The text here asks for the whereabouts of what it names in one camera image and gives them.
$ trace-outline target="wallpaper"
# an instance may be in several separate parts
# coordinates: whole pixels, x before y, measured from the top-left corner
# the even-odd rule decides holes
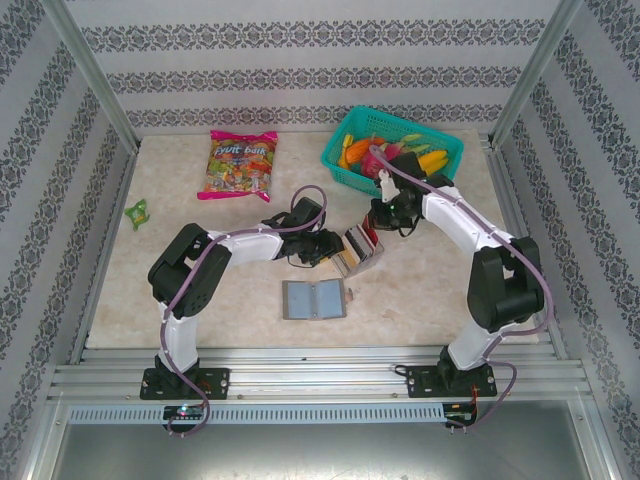
[[[630,1],[586,2],[503,145],[568,352],[640,477],[640,86]]]
[[[0,6],[0,53],[0,479],[9,479],[47,372],[69,359],[129,159],[37,1]]]
[[[139,136],[332,130],[355,105],[488,132],[558,0],[69,1]]]

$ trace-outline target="marble surface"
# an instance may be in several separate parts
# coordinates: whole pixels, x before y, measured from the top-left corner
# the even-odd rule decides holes
[[[456,185],[476,209],[503,227],[477,133],[451,133],[465,144]],[[328,133],[280,135],[271,203],[254,195],[197,200],[196,192],[204,182],[208,136],[146,137],[126,206],[145,198],[151,217],[137,232],[129,218],[121,219],[87,346],[159,346],[160,316],[146,276],[187,223],[218,231],[249,228],[288,211],[295,190],[309,183],[327,192],[327,228],[341,233],[362,221],[370,197],[334,182],[320,163],[329,137]],[[316,198],[317,193],[311,191],[309,196]],[[378,264],[345,281],[354,294],[347,304],[346,318],[282,318],[282,281],[337,278],[340,275],[331,262],[314,269],[294,268],[286,260],[245,264],[225,272],[211,303],[201,313],[198,345],[320,347],[444,345],[452,341],[471,321],[466,307],[469,260],[426,221],[420,222],[409,238],[380,232],[380,239],[386,251]],[[524,341],[535,342],[537,338]]]

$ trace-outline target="plastic basket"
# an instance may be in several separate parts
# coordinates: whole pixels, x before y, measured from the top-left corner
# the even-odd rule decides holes
[[[421,152],[421,154],[433,150],[447,150],[449,152],[449,163],[439,173],[445,174],[451,180],[453,180],[458,170],[462,151],[464,150],[463,143],[451,135],[394,117],[388,113],[379,112],[373,108],[353,108],[344,117],[336,133],[333,134],[324,149],[322,164],[331,170],[333,179],[336,182],[343,183],[377,198],[380,198],[380,189],[376,188],[373,180],[338,166],[338,160],[342,154],[342,142],[348,133],[353,135],[355,140],[375,134],[392,143],[400,141],[402,137],[410,133],[421,133],[422,137],[415,144],[428,143],[431,145],[428,150]]]

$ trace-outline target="mounting plate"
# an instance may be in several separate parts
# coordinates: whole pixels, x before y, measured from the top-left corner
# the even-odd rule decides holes
[[[472,397],[474,386],[478,397],[495,397],[498,394],[493,369],[486,364],[458,379],[448,389],[442,383],[436,365],[398,365],[395,372],[407,379],[409,398]]]
[[[209,400],[226,400],[229,392],[228,368],[198,368],[195,384],[202,388]],[[142,400],[198,400],[200,396],[192,389],[183,393],[167,381],[157,368],[147,368],[142,377],[140,399]]]

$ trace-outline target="striped wall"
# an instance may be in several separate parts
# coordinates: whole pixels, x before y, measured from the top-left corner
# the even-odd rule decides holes
[[[0,5],[0,479],[69,358],[128,156],[37,0]]]
[[[331,130],[354,105],[489,131],[558,0],[75,0],[140,136]]]
[[[640,478],[638,8],[585,2],[502,146],[623,478]]]

